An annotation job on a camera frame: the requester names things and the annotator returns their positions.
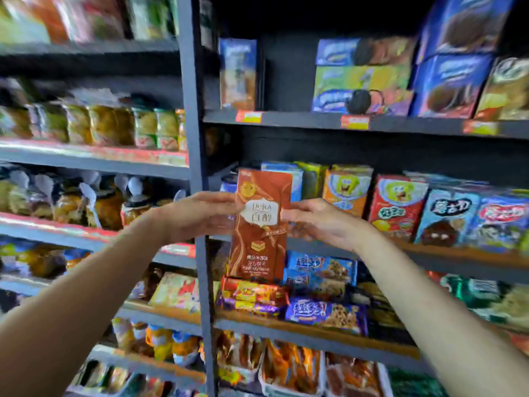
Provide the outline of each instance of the red and yellow price tag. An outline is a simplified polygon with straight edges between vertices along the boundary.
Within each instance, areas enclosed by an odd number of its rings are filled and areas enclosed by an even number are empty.
[[[499,125],[495,121],[476,121],[468,119],[463,124],[463,133],[496,136],[499,134]]]
[[[341,127],[345,130],[367,131],[371,117],[368,115],[342,115]]]
[[[238,110],[237,115],[235,116],[235,121],[238,123],[260,124],[262,115],[262,111]]]
[[[238,382],[242,380],[242,376],[240,373],[226,368],[225,366],[220,366],[218,368],[218,376],[222,380],[226,380],[232,386],[235,386]]]

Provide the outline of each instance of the brown box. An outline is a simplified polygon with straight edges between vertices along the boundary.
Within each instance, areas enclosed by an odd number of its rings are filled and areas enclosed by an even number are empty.
[[[287,222],[282,208],[290,208],[292,174],[239,170],[236,197],[245,205],[235,219],[229,277],[277,283],[285,268]]]

